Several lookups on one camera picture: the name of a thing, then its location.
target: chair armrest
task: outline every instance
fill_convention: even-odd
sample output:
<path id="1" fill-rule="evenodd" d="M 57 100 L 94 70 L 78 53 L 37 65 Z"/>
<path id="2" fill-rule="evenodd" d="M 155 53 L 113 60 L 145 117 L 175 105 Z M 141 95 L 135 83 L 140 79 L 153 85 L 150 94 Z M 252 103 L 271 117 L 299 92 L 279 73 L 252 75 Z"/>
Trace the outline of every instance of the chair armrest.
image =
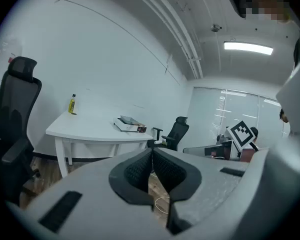
<path id="1" fill-rule="evenodd" d="M 157 131 L 159 131 L 159 132 L 162 132 L 162 131 L 163 131 L 162 129 L 159 129 L 159 128 L 156 128 L 156 127 L 153 127 L 152 129 L 155 129 L 155 130 L 157 130 Z"/>
<path id="2" fill-rule="evenodd" d="M 1 161 L 6 165 L 12 165 L 20 156 L 20 154 L 22 154 L 29 146 L 30 146 L 30 142 L 26 138 L 20 138 L 3 155 Z"/>
<path id="3" fill-rule="evenodd" d="M 162 138 L 164 138 L 166 141 L 171 141 L 171 142 L 175 142 L 176 140 L 174 138 L 168 137 L 168 136 L 161 136 Z"/>
<path id="4" fill-rule="evenodd" d="M 159 140 L 159 136 L 160 136 L 160 132 L 162 132 L 163 130 L 159 129 L 159 128 L 156 128 L 156 127 L 153 127 L 152 129 L 157 130 L 157 132 L 156 132 L 156 140 L 158 141 Z"/>

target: office chair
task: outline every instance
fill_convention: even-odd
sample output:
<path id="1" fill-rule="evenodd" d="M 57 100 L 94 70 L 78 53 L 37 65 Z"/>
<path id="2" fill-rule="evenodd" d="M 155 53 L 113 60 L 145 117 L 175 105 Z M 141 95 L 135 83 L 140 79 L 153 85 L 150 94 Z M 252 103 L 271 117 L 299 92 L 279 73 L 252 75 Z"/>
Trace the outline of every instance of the office chair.
<path id="1" fill-rule="evenodd" d="M 177 117 L 168 136 L 161 136 L 163 139 L 166 140 L 167 145 L 161 144 L 162 141 L 161 143 L 156 144 L 159 141 L 160 132 L 162 132 L 163 130 L 154 127 L 153 129 L 157 131 L 156 141 L 153 139 L 148 140 L 147 141 L 148 148 L 167 148 L 170 150 L 178 151 L 179 142 L 189 130 L 189 125 L 187 125 L 187 118 L 188 117 L 183 117 L 183 116 Z"/>
<path id="2" fill-rule="evenodd" d="M 5 199 L 19 205 L 21 191 L 36 194 L 23 185 L 39 170 L 30 163 L 34 147 L 27 136 L 31 110 L 41 90 L 41 81 L 33 77 L 37 62 L 16 57 L 4 73 L 0 87 L 0 185 Z"/>

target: cable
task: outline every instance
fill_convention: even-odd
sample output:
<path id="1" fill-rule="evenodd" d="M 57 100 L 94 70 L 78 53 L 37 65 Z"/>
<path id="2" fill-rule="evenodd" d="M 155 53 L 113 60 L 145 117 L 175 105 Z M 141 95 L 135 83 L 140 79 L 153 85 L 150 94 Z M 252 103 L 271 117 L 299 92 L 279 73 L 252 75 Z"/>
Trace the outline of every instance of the cable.
<path id="1" fill-rule="evenodd" d="M 162 199 L 162 198 L 169 198 L 169 199 L 170 199 L 170 197 L 168 197 L 168 196 L 159 197 L 158 199 L 156 199 L 156 200 L 154 201 L 154 205 L 155 205 L 155 207 L 156 207 L 160 212 L 162 212 L 162 213 L 164 213 L 164 214 L 169 214 L 168 212 L 165 212 L 165 211 L 161 210 L 161 209 L 157 206 L 157 201 L 158 201 L 159 199 Z"/>
<path id="2" fill-rule="evenodd" d="M 156 176 L 156 175 L 153 175 L 153 174 L 152 174 L 152 172 L 150 173 L 150 175 L 152 175 L 153 177 L 156 177 L 156 178 L 158 178 L 158 176 Z"/>

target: table leg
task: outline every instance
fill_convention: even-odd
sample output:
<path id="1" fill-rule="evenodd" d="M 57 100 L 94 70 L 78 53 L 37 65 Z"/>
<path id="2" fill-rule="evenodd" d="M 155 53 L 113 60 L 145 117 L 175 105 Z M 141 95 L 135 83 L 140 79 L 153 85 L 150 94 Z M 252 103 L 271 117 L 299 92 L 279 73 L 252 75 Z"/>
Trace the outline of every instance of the table leg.
<path id="1" fill-rule="evenodd" d="M 70 143 L 70 152 L 69 152 L 69 155 L 68 155 L 68 162 L 69 162 L 69 165 L 72 166 L 72 153 L 73 153 L 73 150 L 74 150 L 74 144 L 73 142 Z"/>
<path id="2" fill-rule="evenodd" d="M 60 172 L 62 177 L 64 178 L 68 175 L 68 169 L 66 164 L 65 147 L 62 142 L 62 138 L 55 138 L 55 151 L 56 157 L 58 158 Z"/>
<path id="3" fill-rule="evenodd" d="M 117 147 L 117 144 L 113 144 L 112 145 L 112 148 L 111 148 L 111 151 L 110 151 L 110 157 L 114 157 L 115 156 L 115 153 L 116 153 L 116 147 Z"/>
<path id="4" fill-rule="evenodd" d="M 114 157 L 119 154 L 120 148 L 121 148 L 121 144 L 115 144 L 114 154 L 113 154 Z"/>
<path id="5" fill-rule="evenodd" d="M 146 147 L 146 144 L 147 144 L 147 142 L 146 141 L 144 141 L 144 142 L 140 142 L 139 143 L 139 149 L 142 149 L 142 150 L 144 150 L 145 149 L 145 147 Z"/>

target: chair headrest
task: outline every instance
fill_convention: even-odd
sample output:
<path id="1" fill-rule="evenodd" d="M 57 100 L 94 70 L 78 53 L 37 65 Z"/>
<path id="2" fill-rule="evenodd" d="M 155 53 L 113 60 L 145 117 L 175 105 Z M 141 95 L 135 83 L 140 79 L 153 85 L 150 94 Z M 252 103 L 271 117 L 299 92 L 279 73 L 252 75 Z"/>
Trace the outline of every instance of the chair headrest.
<path id="1" fill-rule="evenodd" d="M 21 80 L 33 83 L 32 73 L 37 62 L 31 58 L 15 57 L 8 66 L 8 73 Z"/>
<path id="2" fill-rule="evenodd" d="M 179 116 L 179 117 L 176 118 L 175 121 L 176 121 L 178 124 L 186 125 L 186 124 L 187 124 L 187 118 L 188 118 L 188 117 Z"/>

